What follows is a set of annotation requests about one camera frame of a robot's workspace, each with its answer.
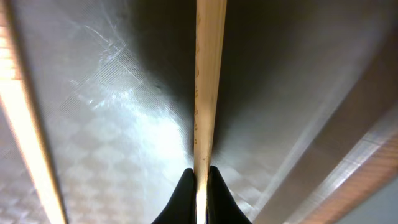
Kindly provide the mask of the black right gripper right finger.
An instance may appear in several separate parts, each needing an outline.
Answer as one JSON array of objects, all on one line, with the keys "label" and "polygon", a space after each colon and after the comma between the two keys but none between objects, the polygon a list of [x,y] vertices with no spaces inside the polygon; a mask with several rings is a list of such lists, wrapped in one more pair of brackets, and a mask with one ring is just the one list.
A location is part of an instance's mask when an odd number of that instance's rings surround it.
[{"label": "black right gripper right finger", "polygon": [[240,210],[219,169],[210,166],[207,183],[207,220],[209,224],[251,224]]}]

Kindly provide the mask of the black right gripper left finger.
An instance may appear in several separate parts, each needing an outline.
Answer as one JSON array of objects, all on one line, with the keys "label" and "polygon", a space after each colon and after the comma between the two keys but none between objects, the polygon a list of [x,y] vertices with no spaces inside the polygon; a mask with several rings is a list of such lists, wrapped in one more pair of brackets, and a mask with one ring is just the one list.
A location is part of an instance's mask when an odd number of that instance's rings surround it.
[{"label": "black right gripper left finger", "polygon": [[194,224],[196,178],[193,169],[184,170],[168,203],[152,224]]}]

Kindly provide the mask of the wooden chopstick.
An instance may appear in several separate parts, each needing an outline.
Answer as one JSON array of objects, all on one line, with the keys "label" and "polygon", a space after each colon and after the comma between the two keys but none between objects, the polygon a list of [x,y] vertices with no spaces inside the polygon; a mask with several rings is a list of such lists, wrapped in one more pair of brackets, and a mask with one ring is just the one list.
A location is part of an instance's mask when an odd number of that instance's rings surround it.
[{"label": "wooden chopstick", "polygon": [[194,173],[197,180],[195,223],[206,223],[209,176],[227,0],[196,1]]},{"label": "wooden chopstick", "polygon": [[17,43],[10,1],[1,1],[1,106],[50,223],[68,223]]}]

